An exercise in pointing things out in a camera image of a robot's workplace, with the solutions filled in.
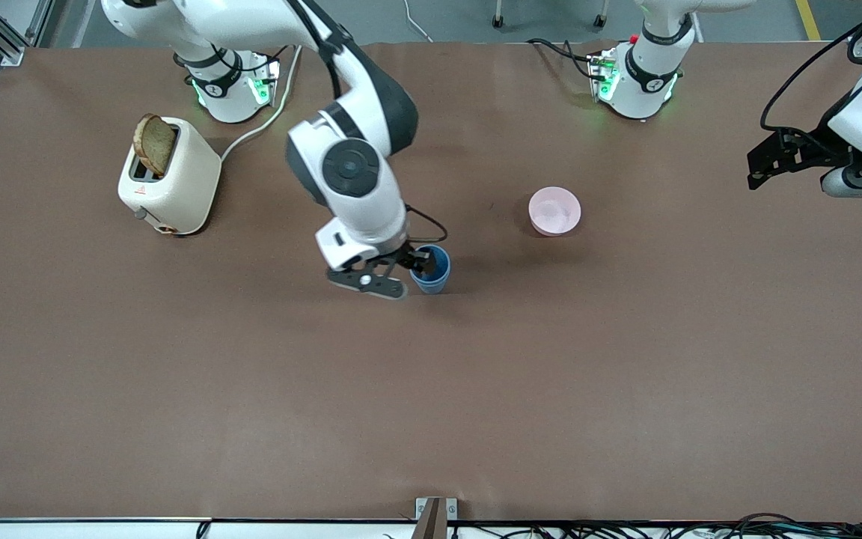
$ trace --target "white toaster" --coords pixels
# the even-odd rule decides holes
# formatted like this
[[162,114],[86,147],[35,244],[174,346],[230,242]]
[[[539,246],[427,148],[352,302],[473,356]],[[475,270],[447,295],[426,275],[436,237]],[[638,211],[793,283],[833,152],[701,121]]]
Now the white toaster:
[[221,174],[221,158],[192,124],[163,117],[177,134],[164,177],[153,174],[129,147],[119,198],[137,219],[162,234],[192,234],[205,225]]

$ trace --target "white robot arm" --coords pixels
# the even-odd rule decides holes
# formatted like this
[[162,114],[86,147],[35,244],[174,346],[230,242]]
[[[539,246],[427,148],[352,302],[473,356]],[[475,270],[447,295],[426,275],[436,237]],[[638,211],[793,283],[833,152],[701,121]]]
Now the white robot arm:
[[644,11],[635,42],[592,57],[591,90],[598,101],[627,118],[653,116],[670,99],[680,62],[694,44],[697,11],[733,11],[755,0],[634,0]]
[[[858,31],[861,25],[838,37],[818,55],[850,34],[853,34],[853,38],[849,47],[857,46],[862,38],[861,31]],[[792,82],[805,65],[787,83]],[[788,171],[792,173],[811,167],[831,167],[832,170],[821,177],[823,191],[831,197],[862,198],[862,76],[852,91],[824,113],[817,128],[808,133],[794,127],[766,125],[766,112],[780,93],[777,92],[764,110],[760,122],[762,127],[773,133],[747,153],[750,167],[747,181],[750,189],[755,190],[774,175]]]
[[[113,23],[126,21],[136,37],[164,38],[196,81],[202,78],[203,88],[215,82],[208,76],[228,79],[229,71],[235,71],[225,65],[230,62],[219,60],[219,54],[234,60],[253,55],[253,50],[290,44],[318,51],[331,73],[335,101],[292,127],[285,156],[308,194],[333,215],[315,235],[328,262],[328,279],[364,293],[400,298],[406,287],[389,276],[394,266],[432,272],[433,259],[408,241],[408,207],[386,160],[414,139],[417,107],[318,4],[103,0],[103,7]],[[339,77],[349,86],[344,94]],[[205,99],[205,106],[219,120],[213,106],[220,107],[222,101],[236,102],[231,109],[248,109],[254,96],[246,89],[247,94],[227,91]],[[378,273],[379,267],[387,269]]]

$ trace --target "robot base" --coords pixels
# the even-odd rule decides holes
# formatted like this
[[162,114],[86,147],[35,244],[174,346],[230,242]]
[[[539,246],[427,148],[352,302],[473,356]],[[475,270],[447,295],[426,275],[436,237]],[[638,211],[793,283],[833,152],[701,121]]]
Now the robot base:
[[591,81],[591,93],[596,101],[610,106],[614,112],[640,120],[660,110],[677,82],[677,75],[656,92],[646,92],[640,83],[627,74],[626,55],[632,45],[621,43],[617,47],[590,58],[591,73],[605,77],[605,81]]
[[[248,65],[267,61],[265,55],[256,52],[241,51],[239,54],[246,58]],[[191,85],[198,93],[199,105],[208,109],[213,118],[222,123],[237,124],[251,119],[261,107],[274,105],[278,75],[281,74],[280,66],[280,61],[273,61],[257,69],[242,72],[224,97],[213,96],[221,91],[220,88],[212,88],[211,85],[199,88],[195,82],[191,82]],[[201,76],[195,69],[189,69],[189,72]]]

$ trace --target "yellow floor line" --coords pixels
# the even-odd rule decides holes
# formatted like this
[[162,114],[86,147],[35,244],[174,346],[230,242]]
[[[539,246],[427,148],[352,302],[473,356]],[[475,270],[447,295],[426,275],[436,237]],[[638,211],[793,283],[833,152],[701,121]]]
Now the yellow floor line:
[[807,0],[796,1],[797,11],[800,11],[800,18],[804,21],[804,30],[807,31],[807,39],[820,41],[820,31],[817,30],[817,21],[813,19],[813,11],[810,10],[810,3]]

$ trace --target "blue cup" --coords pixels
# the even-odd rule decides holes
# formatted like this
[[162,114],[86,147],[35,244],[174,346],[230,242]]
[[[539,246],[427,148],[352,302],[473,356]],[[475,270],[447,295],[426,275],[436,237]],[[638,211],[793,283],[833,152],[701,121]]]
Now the blue cup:
[[431,253],[434,257],[435,269],[430,274],[418,273],[412,269],[411,279],[415,280],[415,284],[424,293],[441,293],[441,290],[444,290],[444,284],[447,283],[447,277],[451,274],[451,257],[438,246],[420,246],[418,250]]

